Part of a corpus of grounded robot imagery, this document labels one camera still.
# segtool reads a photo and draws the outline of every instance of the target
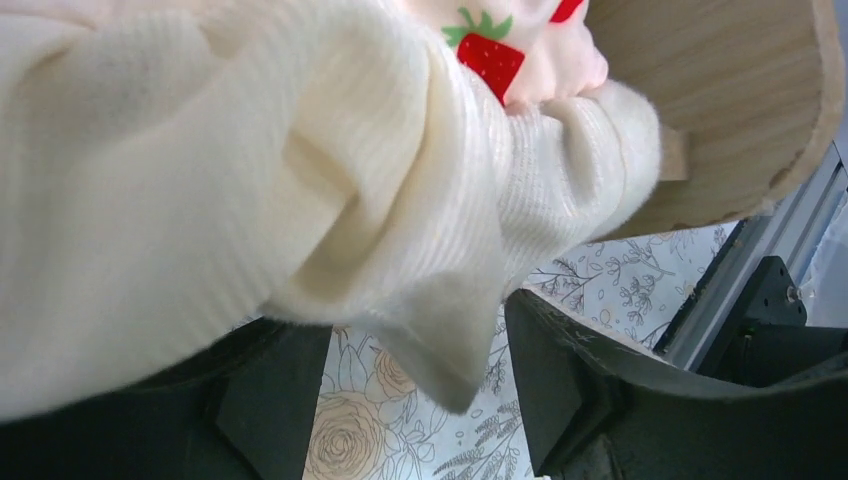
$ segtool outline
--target floral pattern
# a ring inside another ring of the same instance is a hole
[[[588,244],[527,283],[651,347],[733,226]],[[304,480],[532,479],[499,315],[485,382],[464,416],[421,394],[375,338],[334,328]]]

